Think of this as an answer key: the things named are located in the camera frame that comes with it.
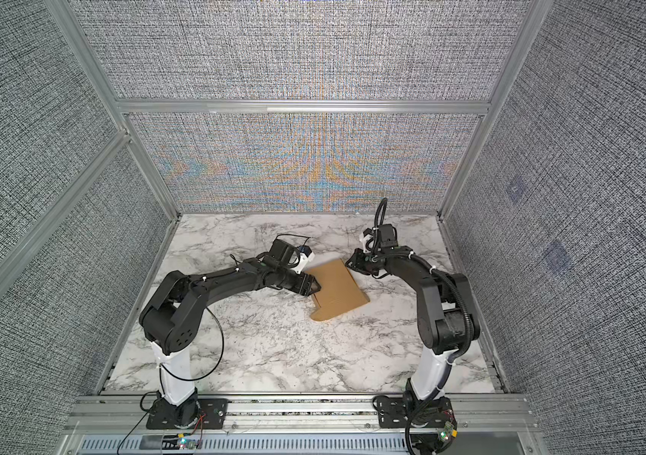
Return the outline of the brown cardboard box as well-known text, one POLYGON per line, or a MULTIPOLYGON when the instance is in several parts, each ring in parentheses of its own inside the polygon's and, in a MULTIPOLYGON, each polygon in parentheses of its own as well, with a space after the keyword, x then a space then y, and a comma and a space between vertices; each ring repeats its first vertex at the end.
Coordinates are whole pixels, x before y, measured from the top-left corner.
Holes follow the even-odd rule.
POLYGON ((320 286, 311 296, 315 309, 310 318, 314 322, 332 320, 370 302, 341 259, 317 265, 308 269, 307 273, 320 286))

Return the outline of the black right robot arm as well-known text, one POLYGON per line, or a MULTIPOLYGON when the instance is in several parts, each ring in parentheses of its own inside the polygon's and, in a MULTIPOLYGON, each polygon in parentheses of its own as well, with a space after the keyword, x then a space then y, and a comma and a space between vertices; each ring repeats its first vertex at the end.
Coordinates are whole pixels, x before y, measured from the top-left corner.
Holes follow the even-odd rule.
POLYGON ((408 421, 423 427, 444 412, 444 389, 455 362, 479 338, 479 323, 470 309, 474 298, 469 280, 444 272, 412 248, 401 246, 391 224, 365 229, 361 242, 346 261, 347 268, 377 280, 399 278, 416 294, 423 351, 419 367, 408 379, 404 406, 408 421))

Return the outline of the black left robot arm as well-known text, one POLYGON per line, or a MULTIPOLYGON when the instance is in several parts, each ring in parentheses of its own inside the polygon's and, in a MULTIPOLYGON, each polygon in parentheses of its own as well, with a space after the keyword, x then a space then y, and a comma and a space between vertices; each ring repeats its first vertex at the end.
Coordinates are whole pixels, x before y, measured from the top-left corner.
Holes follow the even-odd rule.
POLYGON ((192 375, 190 347, 205 316, 221 323, 211 311, 213 304, 266 288, 303 297, 321 290, 315 277, 304 271, 313 251, 307 244, 287 242, 286 237, 275 237, 268 250, 237 260, 233 267, 199 274, 175 270, 163 278, 138 320, 159 372, 160 391, 146 410, 147 428, 198 428, 209 416, 196 386, 209 374, 192 375))

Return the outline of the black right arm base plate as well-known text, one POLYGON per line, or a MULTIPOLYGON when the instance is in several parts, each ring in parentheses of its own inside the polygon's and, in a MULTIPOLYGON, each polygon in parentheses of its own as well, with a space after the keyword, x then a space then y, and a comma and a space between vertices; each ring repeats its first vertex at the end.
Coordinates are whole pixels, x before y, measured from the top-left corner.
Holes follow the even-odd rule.
POLYGON ((422 401, 411 396, 376 395, 372 406, 377 413, 381 428, 439 428, 456 430, 458 427, 451 400, 442 396, 433 400, 420 411, 422 401))

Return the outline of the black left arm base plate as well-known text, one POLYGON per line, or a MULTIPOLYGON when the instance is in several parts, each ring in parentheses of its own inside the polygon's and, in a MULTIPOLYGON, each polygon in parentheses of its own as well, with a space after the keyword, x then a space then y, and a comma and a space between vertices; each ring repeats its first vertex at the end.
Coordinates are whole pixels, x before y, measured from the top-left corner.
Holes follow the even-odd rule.
POLYGON ((188 398, 179 406, 165 398, 158 399, 150 408, 148 430, 221 430, 226 419, 229 401, 224 398, 188 398))

